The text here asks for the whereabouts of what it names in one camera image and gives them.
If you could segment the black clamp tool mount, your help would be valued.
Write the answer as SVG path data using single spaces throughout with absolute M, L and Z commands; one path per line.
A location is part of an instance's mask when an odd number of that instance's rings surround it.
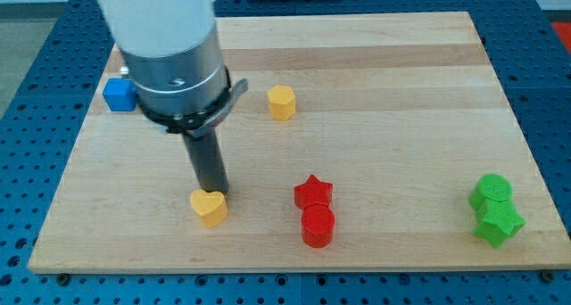
M 142 100 L 138 100 L 137 104 L 141 112 L 153 123 L 164 127 L 167 134 L 183 134 L 199 138 L 210 133 L 228 116 L 238 98 L 248 90 L 248 87 L 246 78 L 237 81 L 234 85 L 228 83 L 213 103 L 187 115 L 159 113 Z

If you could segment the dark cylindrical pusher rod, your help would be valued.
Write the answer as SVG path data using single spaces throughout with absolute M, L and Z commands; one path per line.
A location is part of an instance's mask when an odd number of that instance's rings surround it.
M 211 131 L 199 137 L 185 133 L 182 137 L 200 188 L 226 194 L 229 182 L 216 133 Z

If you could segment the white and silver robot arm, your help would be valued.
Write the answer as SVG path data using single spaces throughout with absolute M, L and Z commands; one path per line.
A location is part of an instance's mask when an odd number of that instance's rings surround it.
M 97 0 L 137 92 L 138 106 L 180 134 L 197 181 L 226 193 L 215 128 L 248 89 L 233 82 L 219 42 L 216 0 Z

